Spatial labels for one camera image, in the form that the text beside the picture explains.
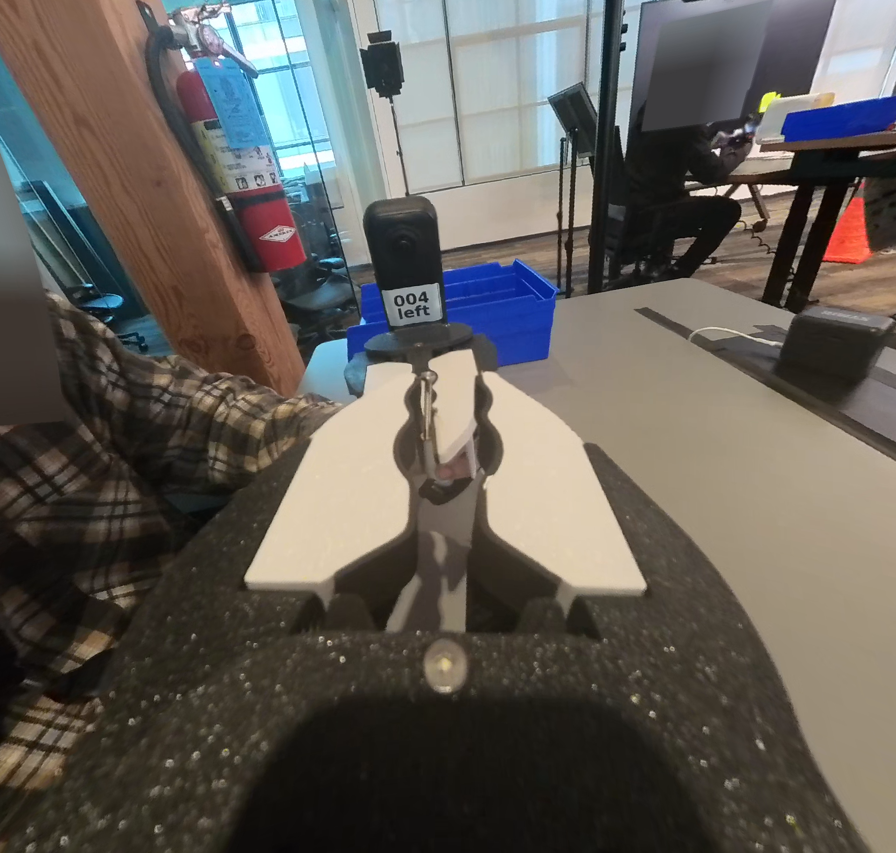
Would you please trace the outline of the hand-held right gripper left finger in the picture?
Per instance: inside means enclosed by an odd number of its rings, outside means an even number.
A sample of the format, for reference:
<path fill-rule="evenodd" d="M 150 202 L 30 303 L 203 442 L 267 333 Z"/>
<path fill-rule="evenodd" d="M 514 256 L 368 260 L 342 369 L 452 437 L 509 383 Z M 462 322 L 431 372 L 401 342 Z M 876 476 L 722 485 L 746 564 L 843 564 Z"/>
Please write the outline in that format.
<path fill-rule="evenodd" d="M 363 399 L 312 436 L 245 572 L 253 591 L 397 598 L 414 576 L 411 485 L 396 458 L 405 401 Z"/>

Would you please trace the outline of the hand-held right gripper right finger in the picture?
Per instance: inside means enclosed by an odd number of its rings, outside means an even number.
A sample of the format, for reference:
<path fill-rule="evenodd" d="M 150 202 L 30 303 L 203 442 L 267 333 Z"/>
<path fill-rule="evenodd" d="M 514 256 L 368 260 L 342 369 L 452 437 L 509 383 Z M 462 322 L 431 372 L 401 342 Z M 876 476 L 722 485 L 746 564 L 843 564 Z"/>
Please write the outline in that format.
<path fill-rule="evenodd" d="M 497 433 L 478 508 L 478 582 L 496 598 L 641 597 L 646 581 L 585 444 L 553 411 L 483 374 Z"/>

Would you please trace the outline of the long metal bolt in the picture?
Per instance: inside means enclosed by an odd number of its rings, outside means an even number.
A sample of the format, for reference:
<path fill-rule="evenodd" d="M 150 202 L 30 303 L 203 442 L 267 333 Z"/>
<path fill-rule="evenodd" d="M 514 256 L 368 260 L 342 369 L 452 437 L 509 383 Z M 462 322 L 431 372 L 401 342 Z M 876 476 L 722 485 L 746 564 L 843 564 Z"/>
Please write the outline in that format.
<path fill-rule="evenodd" d="M 438 465 L 434 433 L 434 387 L 420 383 L 420 456 L 424 472 L 435 476 Z"/>

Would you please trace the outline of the person's left forearm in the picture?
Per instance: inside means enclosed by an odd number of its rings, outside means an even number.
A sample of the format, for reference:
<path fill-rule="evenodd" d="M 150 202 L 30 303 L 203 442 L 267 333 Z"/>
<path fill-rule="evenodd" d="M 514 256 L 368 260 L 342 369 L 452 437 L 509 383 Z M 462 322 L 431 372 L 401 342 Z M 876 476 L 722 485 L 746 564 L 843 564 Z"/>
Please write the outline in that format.
<path fill-rule="evenodd" d="M 192 536 L 171 498 L 235 493 L 341 409 L 134 353 L 45 300 L 63 419 L 1 432 L 2 797 L 61 776 L 93 705 L 51 685 L 117 646 Z"/>

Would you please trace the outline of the thin black light stand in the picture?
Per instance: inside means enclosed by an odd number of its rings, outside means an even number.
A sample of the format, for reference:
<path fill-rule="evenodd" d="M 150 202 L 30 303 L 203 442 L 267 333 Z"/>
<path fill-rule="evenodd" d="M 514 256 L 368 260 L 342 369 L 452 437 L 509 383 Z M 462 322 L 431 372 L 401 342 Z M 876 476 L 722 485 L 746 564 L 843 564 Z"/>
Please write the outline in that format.
<path fill-rule="evenodd" d="M 387 97 L 387 100 L 389 103 L 391 116 L 392 116 L 392 124 L 393 124 L 393 128 L 395 131 L 396 153 L 397 153 L 398 160 L 399 160 L 399 167 L 400 167 L 402 185 L 403 185 L 403 189 L 404 189 L 404 195 L 410 196 L 409 178 L 408 178 L 408 173 L 407 173 L 406 160 L 405 160 L 404 152 L 402 149 L 399 122 L 398 122 L 398 117 L 397 117 L 397 111 L 396 111 L 395 104 L 394 104 L 394 97 L 390 95 L 389 97 Z"/>

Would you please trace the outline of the blue plastic bin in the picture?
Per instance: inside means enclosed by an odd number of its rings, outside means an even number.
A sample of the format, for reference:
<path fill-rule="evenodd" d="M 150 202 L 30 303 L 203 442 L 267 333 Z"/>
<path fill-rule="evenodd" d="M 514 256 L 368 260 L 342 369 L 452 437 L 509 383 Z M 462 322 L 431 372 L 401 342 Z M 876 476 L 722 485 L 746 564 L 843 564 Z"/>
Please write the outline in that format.
<path fill-rule="evenodd" d="M 347 358 L 370 339 L 397 326 L 410 327 L 437 319 L 466 324 L 497 348 L 499 366 L 546 359 L 554 320 L 557 288 L 528 265 L 488 263 L 450 269 L 443 285 L 416 284 L 388 289 L 375 283 L 362 287 L 361 323 L 347 332 Z"/>

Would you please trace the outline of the red fire extinguisher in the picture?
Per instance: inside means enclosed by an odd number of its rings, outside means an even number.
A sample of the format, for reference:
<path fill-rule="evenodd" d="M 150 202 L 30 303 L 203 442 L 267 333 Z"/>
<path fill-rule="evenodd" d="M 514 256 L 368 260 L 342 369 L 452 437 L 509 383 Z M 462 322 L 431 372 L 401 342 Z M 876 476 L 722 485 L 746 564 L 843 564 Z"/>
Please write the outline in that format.
<path fill-rule="evenodd" d="M 250 84 L 259 74 L 210 24 L 230 4 L 181 8 L 164 22 L 143 1 L 136 8 L 148 32 L 144 63 L 153 96 L 245 270 L 272 274 L 304 264 L 306 252 Z"/>

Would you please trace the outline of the black tablet on stand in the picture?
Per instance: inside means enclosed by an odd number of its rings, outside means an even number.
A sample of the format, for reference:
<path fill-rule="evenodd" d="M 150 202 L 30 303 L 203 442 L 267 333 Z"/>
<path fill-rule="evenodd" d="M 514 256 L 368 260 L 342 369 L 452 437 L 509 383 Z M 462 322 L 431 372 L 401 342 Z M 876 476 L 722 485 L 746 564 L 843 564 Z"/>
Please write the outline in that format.
<path fill-rule="evenodd" d="M 597 145 L 597 110 L 584 83 L 577 82 L 547 97 L 547 103 L 566 132 L 575 141 L 579 156 L 593 158 Z"/>

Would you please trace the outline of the black office chair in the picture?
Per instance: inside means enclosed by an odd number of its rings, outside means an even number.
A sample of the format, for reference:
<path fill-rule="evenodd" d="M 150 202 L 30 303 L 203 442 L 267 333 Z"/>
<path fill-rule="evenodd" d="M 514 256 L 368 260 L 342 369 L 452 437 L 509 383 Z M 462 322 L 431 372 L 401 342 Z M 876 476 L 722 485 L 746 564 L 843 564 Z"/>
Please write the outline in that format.
<path fill-rule="evenodd" d="M 619 126 L 614 128 L 609 164 L 601 291 L 655 280 L 672 265 L 674 249 L 673 242 L 659 235 L 667 210 L 642 207 L 633 199 Z"/>

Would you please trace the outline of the black vertical pole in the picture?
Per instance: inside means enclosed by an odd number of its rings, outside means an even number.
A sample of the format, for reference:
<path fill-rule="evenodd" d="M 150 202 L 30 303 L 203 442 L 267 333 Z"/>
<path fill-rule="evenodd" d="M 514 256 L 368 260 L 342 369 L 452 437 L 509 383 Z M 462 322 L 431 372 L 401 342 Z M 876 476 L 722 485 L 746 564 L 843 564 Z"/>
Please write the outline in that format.
<path fill-rule="evenodd" d="M 623 50 L 623 14 L 624 0 L 604 0 L 591 220 L 588 235 L 589 295 L 601 292 L 604 286 L 609 188 L 613 173 L 619 65 Z"/>

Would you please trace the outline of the dark grey charger case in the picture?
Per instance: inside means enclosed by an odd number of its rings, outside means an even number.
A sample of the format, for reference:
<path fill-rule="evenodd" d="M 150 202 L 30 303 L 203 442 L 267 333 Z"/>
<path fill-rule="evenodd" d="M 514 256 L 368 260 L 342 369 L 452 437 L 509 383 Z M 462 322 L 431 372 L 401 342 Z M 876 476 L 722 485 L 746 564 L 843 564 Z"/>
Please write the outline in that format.
<path fill-rule="evenodd" d="M 858 383 L 894 339 L 894 327 L 890 316 L 830 306 L 807 308 L 790 322 L 776 370 Z"/>

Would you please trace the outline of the orange traffic cone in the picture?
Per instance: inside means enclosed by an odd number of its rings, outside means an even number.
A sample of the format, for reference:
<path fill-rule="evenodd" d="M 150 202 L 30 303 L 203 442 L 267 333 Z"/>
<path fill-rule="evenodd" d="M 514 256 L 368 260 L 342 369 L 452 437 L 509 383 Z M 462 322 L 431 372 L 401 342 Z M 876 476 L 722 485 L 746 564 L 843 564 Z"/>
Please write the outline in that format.
<path fill-rule="evenodd" d="M 865 215 L 865 182 L 850 189 L 846 205 L 836 222 L 823 255 L 824 264 L 856 266 L 872 256 Z"/>

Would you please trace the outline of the wooden top desk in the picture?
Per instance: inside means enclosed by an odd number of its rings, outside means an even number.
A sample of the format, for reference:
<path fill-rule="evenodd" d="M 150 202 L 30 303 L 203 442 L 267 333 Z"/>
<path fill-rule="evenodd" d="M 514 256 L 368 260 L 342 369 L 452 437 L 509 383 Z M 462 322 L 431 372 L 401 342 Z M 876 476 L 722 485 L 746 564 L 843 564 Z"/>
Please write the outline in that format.
<path fill-rule="evenodd" d="M 770 265 L 763 303 L 792 313 L 810 304 L 848 190 L 868 178 L 894 178 L 894 146 L 892 130 L 760 146 L 763 153 L 792 155 L 787 179 L 797 188 Z"/>

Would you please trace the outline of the blue bin on desk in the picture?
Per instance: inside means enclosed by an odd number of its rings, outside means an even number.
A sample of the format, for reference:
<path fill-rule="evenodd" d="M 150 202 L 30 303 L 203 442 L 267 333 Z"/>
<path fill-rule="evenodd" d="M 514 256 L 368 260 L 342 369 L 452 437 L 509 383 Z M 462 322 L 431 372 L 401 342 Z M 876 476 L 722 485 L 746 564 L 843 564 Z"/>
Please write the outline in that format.
<path fill-rule="evenodd" d="M 895 122 L 895 97 L 851 101 L 791 112 L 781 135 L 785 142 L 830 141 L 883 133 Z"/>

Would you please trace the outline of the large black wall monitor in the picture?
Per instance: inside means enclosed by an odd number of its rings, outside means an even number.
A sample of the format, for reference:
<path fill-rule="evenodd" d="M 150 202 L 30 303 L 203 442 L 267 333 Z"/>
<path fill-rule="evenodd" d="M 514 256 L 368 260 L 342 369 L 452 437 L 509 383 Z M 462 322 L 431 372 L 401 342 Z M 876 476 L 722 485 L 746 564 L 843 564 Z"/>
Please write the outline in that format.
<path fill-rule="evenodd" d="M 731 126 L 769 93 L 807 94 L 837 0 L 658 0 L 642 6 L 629 126 Z"/>

